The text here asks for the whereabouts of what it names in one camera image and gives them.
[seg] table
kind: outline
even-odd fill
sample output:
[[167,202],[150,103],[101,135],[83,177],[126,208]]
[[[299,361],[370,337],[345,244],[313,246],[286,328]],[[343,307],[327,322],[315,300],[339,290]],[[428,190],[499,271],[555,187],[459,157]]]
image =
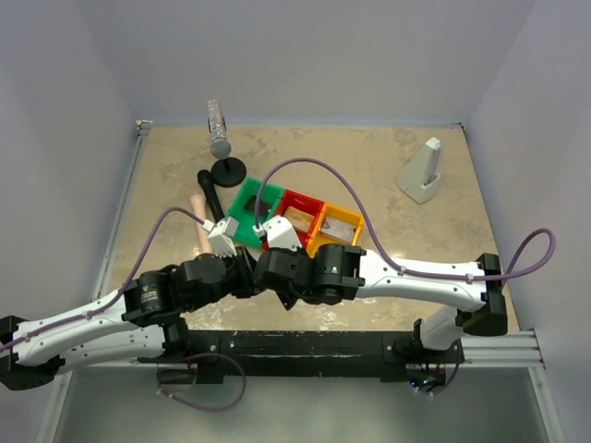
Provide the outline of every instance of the table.
[[[443,143],[441,185],[436,196],[417,205],[397,186],[396,178],[431,137]],[[463,262],[483,252],[496,253],[488,216],[464,133],[452,127],[276,127],[230,126],[233,155],[261,179],[284,160],[309,156],[335,167],[353,185],[368,209],[380,240],[394,257]],[[117,250],[109,289],[121,285],[154,221],[170,206],[190,208],[197,171],[209,169],[206,126],[156,126],[151,130],[128,202],[127,220]],[[317,165],[290,165],[272,180],[278,186],[356,209],[346,189]],[[218,188],[225,210],[239,186]],[[371,248],[367,230],[359,244]],[[158,232],[140,271],[192,259],[200,253],[193,221],[172,214]],[[510,330],[518,330],[513,306]],[[335,306],[299,302],[286,312],[277,296],[265,292],[248,300],[225,297],[186,315],[192,329],[397,330],[431,315],[438,305],[395,298],[364,299]]]

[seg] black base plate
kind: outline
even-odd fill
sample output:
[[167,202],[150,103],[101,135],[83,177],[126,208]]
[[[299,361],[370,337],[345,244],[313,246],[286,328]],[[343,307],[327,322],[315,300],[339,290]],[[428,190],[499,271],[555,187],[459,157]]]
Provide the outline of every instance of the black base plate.
[[213,183],[221,187],[234,187],[242,183],[247,176],[247,167],[236,157],[218,160],[211,167]]
[[[249,377],[372,377],[406,382],[407,364],[452,364],[457,359],[453,347],[442,352],[400,352],[412,340],[412,332],[405,331],[191,330],[189,339],[193,353],[215,350],[228,355]],[[196,382],[223,383],[225,376],[237,375],[226,361],[204,358],[199,360]],[[190,383],[192,379],[192,375],[174,377],[163,383]]]

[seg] green tray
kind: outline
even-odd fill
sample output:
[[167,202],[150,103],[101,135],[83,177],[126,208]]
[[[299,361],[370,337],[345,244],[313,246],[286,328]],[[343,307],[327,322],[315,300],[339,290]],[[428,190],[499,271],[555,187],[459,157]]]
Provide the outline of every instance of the green tray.
[[[236,230],[236,234],[234,239],[238,242],[245,243],[247,245],[255,246],[262,248],[262,243],[255,235],[252,227],[255,224],[255,214],[245,210],[245,205],[248,203],[248,200],[252,196],[256,196],[257,192],[259,192],[260,188],[260,180],[256,178],[247,177],[240,192],[238,192],[237,197],[232,203],[232,206],[228,210],[227,216],[233,217],[238,220],[238,229]],[[268,218],[272,217],[272,214],[275,212],[281,197],[283,196],[283,192],[285,189],[279,186],[267,184],[265,189],[262,191],[262,199],[271,203],[271,210],[269,211],[268,217],[260,217],[260,222],[263,223],[267,221]]]

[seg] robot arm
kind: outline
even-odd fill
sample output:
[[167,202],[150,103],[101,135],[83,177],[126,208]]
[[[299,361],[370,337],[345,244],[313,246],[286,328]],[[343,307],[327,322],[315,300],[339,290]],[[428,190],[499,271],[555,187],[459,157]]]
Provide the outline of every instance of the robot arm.
[[[378,296],[445,305],[434,316],[417,321],[414,351],[446,350],[465,333],[502,335],[507,331],[504,299],[497,282],[438,281],[405,275],[390,269],[375,252],[357,246],[325,245],[315,257],[309,257],[289,221],[281,217],[265,223],[270,249],[257,263],[245,248],[234,247],[224,235],[230,224],[220,221],[211,229],[210,238],[217,238],[212,244],[221,257],[203,254],[178,266],[144,272],[123,297],[94,317],[28,336],[40,325],[74,314],[85,316],[115,298],[117,291],[43,320],[1,319],[3,343],[20,337],[25,340],[0,358],[0,381],[10,389],[30,389],[82,365],[130,357],[185,356],[187,325],[180,314],[216,303],[229,293],[248,298],[263,289],[274,290],[286,309],[300,299],[313,305],[335,305],[356,297]],[[491,255],[456,265],[412,260],[401,263],[409,269],[458,275],[501,272],[498,259]]]
[[[444,306],[431,317],[419,319],[414,330],[418,346],[437,351],[448,349],[465,334],[507,333],[507,309],[498,281],[415,277],[392,269],[376,252],[355,246],[326,245],[311,259],[296,253],[301,245],[287,219],[273,217],[263,228],[271,249],[260,257],[256,278],[262,286],[275,290],[287,309],[297,299],[329,305],[356,297],[399,297],[439,303]],[[501,274],[499,258],[492,254],[458,264],[397,261],[407,269],[462,277]]]

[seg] black stand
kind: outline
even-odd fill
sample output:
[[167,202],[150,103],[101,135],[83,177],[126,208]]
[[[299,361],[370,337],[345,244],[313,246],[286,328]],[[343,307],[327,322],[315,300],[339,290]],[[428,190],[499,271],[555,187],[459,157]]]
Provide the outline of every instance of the black stand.
[[236,157],[218,160],[211,167],[213,183],[221,187],[240,185],[247,176],[247,167]]

